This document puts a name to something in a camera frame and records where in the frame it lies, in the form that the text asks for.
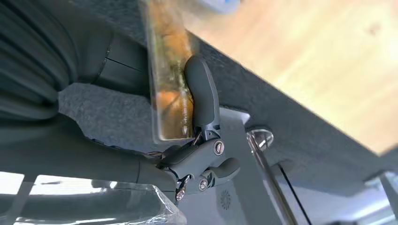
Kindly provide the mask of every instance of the screw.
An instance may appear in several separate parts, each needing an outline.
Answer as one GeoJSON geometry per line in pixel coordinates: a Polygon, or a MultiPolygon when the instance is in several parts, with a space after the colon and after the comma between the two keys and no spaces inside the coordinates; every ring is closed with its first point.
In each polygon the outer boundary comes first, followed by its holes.
{"type": "Polygon", "coordinates": [[[177,201],[180,201],[185,195],[185,189],[182,189],[181,191],[179,191],[176,195],[176,199],[177,201]]]}
{"type": "Polygon", "coordinates": [[[214,145],[214,153],[219,156],[224,152],[224,143],[222,141],[216,141],[214,145]]]}
{"type": "Polygon", "coordinates": [[[204,190],[206,190],[206,189],[207,189],[207,185],[208,185],[207,179],[206,179],[206,178],[203,178],[203,179],[200,181],[200,183],[199,183],[199,191],[204,191],[204,190]]]}

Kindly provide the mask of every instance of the chrome pole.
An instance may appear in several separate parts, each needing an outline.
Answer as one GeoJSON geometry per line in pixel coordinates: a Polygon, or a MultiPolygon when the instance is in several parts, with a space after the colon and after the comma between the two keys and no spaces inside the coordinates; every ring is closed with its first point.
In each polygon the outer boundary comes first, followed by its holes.
{"type": "Polygon", "coordinates": [[[395,219],[398,221],[398,178],[392,172],[386,172],[380,177],[380,182],[387,195],[395,219]]]}
{"type": "Polygon", "coordinates": [[[267,160],[265,159],[264,153],[261,151],[258,143],[255,140],[254,133],[249,131],[247,133],[247,140],[250,148],[253,151],[254,158],[256,159],[258,166],[263,173],[263,177],[267,182],[268,195],[273,199],[273,203],[276,211],[279,214],[281,221],[286,225],[297,225],[297,221],[294,217],[290,206],[283,195],[282,190],[279,187],[278,182],[275,179],[274,174],[269,167],[267,160]]]}

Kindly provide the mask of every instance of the clamp jaw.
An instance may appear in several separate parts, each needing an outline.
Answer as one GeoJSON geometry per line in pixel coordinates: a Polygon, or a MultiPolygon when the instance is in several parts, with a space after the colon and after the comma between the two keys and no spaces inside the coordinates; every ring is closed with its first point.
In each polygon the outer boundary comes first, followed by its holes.
{"type": "Polygon", "coordinates": [[[186,192],[191,194],[223,184],[240,170],[235,158],[228,158],[219,167],[212,167],[222,157],[225,146],[220,135],[217,89],[206,62],[198,56],[192,56],[185,66],[185,78],[194,99],[196,138],[182,147],[172,146],[157,164],[159,169],[175,176],[178,201],[186,192]]]}

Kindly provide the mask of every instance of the dark fabric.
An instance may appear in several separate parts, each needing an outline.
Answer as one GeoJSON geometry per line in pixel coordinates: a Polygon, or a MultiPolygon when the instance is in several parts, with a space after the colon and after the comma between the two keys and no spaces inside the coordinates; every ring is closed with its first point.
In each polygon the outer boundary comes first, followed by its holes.
{"type": "MultiPolygon", "coordinates": [[[[145,43],[136,0],[70,2],[145,43]]],[[[288,176],[293,185],[353,195],[372,174],[397,169],[398,150],[377,157],[209,45],[200,42],[200,53],[213,72],[220,104],[248,111],[248,127],[272,128],[275,142],[267,160],[292,160],[295,167],[288,176]]],[[[76,119],[87,136],[106,144],[143,152],[166,148],[152,142],[151,111],[143,97],[74,84],[60,94],[60,110],[76,119]]]]}

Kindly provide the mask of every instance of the wooden tabletop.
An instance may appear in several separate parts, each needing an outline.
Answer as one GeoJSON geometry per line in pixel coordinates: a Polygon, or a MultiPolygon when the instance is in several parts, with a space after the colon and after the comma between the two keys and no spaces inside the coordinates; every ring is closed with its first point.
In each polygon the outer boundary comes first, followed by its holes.
{"type": "Polygon", "coordinates": [[[396,0],[243,0],[186,28],[376,154],[398,143],[396,0]]]}

